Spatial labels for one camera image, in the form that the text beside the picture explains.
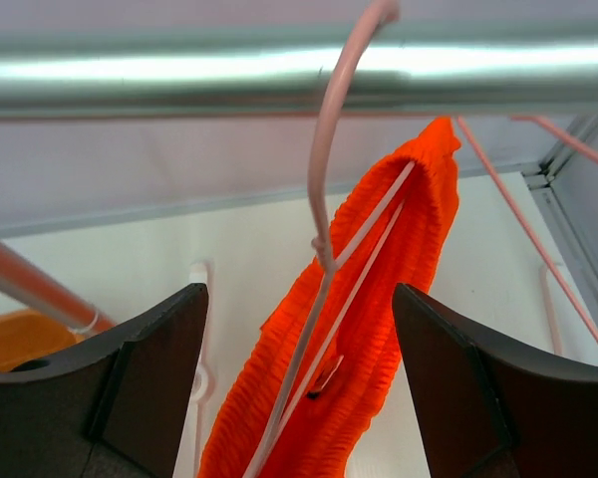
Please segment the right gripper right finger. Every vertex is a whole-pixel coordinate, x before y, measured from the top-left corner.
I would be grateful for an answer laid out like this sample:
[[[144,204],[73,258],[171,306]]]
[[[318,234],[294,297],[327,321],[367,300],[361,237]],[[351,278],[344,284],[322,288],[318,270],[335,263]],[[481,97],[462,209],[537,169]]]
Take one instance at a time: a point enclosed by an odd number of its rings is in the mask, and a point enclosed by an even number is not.
[[[393,314],[434,477],[598,477],[598,366],[400,284]]]

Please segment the pink hanger of patterned shorts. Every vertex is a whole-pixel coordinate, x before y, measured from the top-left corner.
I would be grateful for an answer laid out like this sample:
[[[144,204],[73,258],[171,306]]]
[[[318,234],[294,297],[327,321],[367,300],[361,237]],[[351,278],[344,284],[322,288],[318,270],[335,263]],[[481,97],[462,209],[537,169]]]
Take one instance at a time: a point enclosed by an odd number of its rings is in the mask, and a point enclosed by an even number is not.
[[[505,187],[504,183],[500,179],[499,175],[495,171],[493,165],[491,164],[490,160],[487,158],[484,150],[482,149],[481,145],[478,143],[477,139],[473,135],[471,129],[469,128],[466,120],[463,117],[456,117],[455,122],[458,125],[459,129],[462,131],[464,136],[466,137],[468,143],[470,144],[471,148],[473,149],[476,157],[480,160],[482,165],[485,168],[485,171],[488,173],[492,181],[494,182],[496,188],[498,189],[499,193],[503,197],[504,201],[510,208],[512,214],[514,215],[515,219],[522,227],[524,233],[527,235],[529,240],[531,241],[532,245],[534,246],[536,252],[540,255],[541,259],[543,260],[544,265],[547,267],[547,270],[552,274],[554,279],[556,280],[557,284],[560,286],[561,290],[563,291],[564,295],[569,300],[570,304],[578,314],[579,318],[587,328],[588,332],[596,342],[598,346],[598,329],[591,319],[591,317],[586,313],[584,307],[580,303],[580,301],[576,298],[573,291],[565,281],[562,274],[559,272],[556,264],[553,262],[552,258],[547,253],[544,245],[540,241],[539,237],[536,235],[535,231],[526,220],[525,216],[522,214],[522,211],[519,209],[517,203],[510,195],[509,191]]]

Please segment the orange shorts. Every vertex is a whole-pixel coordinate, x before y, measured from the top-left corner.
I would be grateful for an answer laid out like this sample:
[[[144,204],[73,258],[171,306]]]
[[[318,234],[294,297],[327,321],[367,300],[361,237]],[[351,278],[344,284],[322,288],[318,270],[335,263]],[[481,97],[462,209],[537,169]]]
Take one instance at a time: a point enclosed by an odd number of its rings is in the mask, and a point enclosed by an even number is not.
[[[400,283],[427,291],[458,209],[460,143],[447,117],[378,161],[330,226],[341,251],[398,177],[399,192],[336,274],[299,370],[309,382],[266,464],[264,477],[341,477],[382,409],[401,352],[392,312]],[[239,477],[260,441],[323,277],[310,263],[262,325],[225,398],[200,460],[203,477]]]

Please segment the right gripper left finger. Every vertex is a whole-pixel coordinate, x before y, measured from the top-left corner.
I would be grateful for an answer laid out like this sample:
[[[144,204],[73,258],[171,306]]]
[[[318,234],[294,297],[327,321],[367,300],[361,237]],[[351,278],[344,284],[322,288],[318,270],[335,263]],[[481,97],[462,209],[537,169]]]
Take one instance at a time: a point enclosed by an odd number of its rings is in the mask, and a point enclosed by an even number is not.
[[[0,477],[170,477],[200,355],[208,291],[0,372]]]

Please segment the pink hanger of orange shorts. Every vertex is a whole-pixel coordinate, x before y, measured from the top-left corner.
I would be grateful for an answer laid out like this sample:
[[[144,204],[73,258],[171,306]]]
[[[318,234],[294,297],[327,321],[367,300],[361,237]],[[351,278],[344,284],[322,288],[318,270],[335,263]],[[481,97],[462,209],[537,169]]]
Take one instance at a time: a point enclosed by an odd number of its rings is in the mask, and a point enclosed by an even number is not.
[[[411,163],[404,168],[398,179],[393,183],[353,239],[339,256],[335,256],[333,254],[329,219],[325,204],[325,179],[336,126],[361,56],[371,42],[373,35],[384,24],[394,22],[398,19],[399,11],[400,6],[397,1],[374,1],[370,4],[348,37],[324,94],[314,130],[307,181],[308,199],[317,231],[317,236],[313,239],[312,246],[324,270],[324,276],[318,295],[313,303],[284,375],[262,437],[243,473],[245,477],[256,477],[259,475],[259,472],[266,463],[298,405],[299,400],[305,396],[306,389],[314,372],[317,370],[326,349],[332,342],[335,332],[337,332],[345,317],[347,308],[352,304],[354,296],[350,295],[335,324],[331,327],[306,369],[302,380],[297,381],[296,378],[300,366],[304,362],[307,348],[326,303],[335,274],[355,252],[414,168]]]

